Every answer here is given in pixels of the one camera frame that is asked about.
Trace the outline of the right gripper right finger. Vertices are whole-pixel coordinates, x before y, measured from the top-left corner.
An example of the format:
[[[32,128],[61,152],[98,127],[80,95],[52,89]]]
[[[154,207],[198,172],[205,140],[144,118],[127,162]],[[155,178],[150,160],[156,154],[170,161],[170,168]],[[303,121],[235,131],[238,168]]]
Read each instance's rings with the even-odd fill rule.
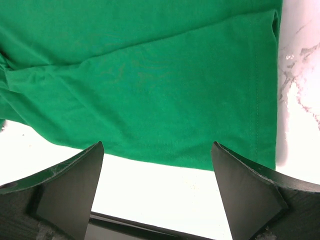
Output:
[[[318,240],[320,186],[214,142],[212,164],[234,240]]]

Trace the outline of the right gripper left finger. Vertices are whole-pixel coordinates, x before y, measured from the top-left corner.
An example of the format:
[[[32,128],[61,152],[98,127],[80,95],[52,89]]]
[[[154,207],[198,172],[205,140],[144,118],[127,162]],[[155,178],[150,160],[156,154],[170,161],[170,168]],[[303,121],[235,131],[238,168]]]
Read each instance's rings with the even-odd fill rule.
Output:
[[[104,158],[98,142],[0,187],[2,240],[83,240]]]

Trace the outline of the green t-shirt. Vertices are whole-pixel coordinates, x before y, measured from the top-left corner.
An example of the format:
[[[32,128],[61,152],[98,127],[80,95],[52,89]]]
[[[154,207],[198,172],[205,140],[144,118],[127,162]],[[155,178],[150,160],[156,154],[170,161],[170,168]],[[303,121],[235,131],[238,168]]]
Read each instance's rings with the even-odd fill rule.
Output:
[[[276,166],[280,0],[3,0],[0,117],[76,149]]]

